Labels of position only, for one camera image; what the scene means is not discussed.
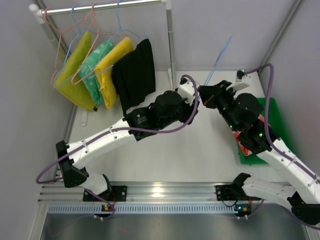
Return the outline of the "black trousers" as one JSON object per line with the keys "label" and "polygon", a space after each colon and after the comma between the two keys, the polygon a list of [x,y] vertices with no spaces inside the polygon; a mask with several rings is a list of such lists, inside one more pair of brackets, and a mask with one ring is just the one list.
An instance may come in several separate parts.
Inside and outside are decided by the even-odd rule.
{"label": "black trousers", "polygon": [[142,40],[136,49],[118,60],[111,72],[112,82],[119,95],[123,115],[131,107],[145,101],[156,91],[155,64],[149,39]]}

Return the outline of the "red white patterned trousers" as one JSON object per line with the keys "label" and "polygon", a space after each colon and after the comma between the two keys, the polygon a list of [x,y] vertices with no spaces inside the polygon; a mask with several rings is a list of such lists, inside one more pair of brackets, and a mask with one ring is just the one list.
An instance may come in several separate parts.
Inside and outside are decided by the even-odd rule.
{"label": "red white patterned trousers", "polygon": [[245,130],[232,131],[232,134],[241,147],[244,155],[253,155],[259,153],[263,148],[263,140],[265,137],[264,131],[265,118],[260,114],[257,120],[249,128],[247,135]]}

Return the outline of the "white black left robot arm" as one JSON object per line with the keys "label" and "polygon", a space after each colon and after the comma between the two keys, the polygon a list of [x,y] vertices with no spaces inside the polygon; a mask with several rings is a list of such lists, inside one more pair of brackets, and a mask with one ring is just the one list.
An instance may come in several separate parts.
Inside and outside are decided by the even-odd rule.
{"label": "white black left robot arm", "polygon": [[177,121],[191,123],[191,114],[196,111],[193,91],[167,90],[149,106],[132,110],[104,131],[74,143],[58,142],[55,147],[65,188],[80,186],[106,199],[112,186],[105,174],[88,168],[91,161],[122,145],[154,136]]}

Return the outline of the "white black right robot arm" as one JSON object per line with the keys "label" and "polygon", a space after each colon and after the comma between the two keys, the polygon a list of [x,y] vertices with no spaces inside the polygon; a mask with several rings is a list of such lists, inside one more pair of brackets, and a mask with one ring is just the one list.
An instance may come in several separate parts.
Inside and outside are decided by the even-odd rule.
{"label": "white black right robot arm", "polygon": [[289,210],[305,224],[320,222],[320,178],[312,172],[269,126],[257,98],[251,93],[236,96],[232,83],[226,80],[212,86],[202,85],[198,94],[202,104],[217,109],[239,145],[272,166],[289,185],[261,180],[240,173],[228,192],[236,199],[260,198]]}

